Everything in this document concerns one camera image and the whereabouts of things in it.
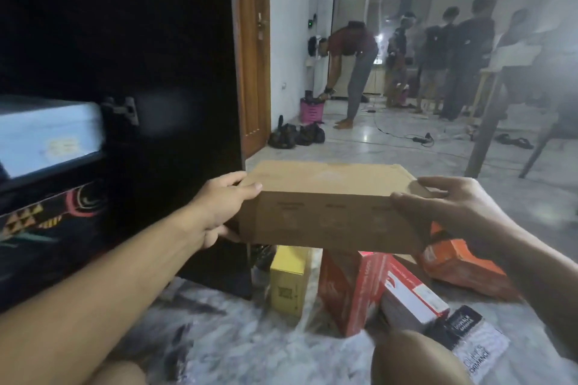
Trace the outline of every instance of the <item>maroon shirt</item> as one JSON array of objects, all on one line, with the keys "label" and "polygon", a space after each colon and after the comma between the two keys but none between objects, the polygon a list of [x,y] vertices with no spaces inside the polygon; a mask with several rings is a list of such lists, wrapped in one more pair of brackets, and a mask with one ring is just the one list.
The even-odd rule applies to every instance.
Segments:
[{"label": "maroon shirt", "polygon": [[366,28],[344,27],[335,31],[327,39],[331,55],[355,55],[378,48],[371,31]]}]

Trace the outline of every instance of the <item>orange package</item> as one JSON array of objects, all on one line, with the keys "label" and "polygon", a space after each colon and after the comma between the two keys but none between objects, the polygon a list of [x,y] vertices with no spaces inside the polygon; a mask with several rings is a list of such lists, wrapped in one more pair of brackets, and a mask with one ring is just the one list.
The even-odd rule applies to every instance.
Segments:
[{"label": "orange package", "polygon": [[[432,225],[432,235],[443,229]],[[430,245],[419,257],[425,272],[433,279],[471,288],[484,295],[504,300],[520,300],[511,280],[491,260],[475,257],[463,239],[452,239]]]}]

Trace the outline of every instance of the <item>black cabinet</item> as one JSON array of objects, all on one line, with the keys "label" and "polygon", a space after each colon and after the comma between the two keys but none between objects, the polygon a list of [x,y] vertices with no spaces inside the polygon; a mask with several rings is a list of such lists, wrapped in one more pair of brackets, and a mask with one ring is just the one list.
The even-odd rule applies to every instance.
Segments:
[{"label": "black cabinet", "polygon": [[[0,0],[0,89],[125,104],[105,118],[106,182],[128,237],[241,170],[231,0]],[[187,278],[250,295],[247,249],[221,244]]]}]

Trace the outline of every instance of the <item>bare foot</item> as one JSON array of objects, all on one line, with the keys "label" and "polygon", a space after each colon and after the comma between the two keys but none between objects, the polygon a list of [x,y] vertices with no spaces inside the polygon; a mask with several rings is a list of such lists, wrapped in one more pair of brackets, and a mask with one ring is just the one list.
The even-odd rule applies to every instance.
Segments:
[{"label": "bare foot", "polygon": [[334,126],[336,130],[350,130],[353,128],[353,120],[352,119],[344,119],[341,122],[338,122],[337,125]]}]

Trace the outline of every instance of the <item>knee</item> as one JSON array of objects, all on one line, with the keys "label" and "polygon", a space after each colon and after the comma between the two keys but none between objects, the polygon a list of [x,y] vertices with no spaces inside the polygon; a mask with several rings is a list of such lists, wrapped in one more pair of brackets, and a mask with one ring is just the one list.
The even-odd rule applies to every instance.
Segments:
[{"label": "knee", "polygon": [[134,362],[107,362],[85,385],[146,385],[146,375]]},{"label": "knee", "polygon": [[465,367],[449,350],[412,331],[392,332],[373,352],[373,385],[471,384]]}]

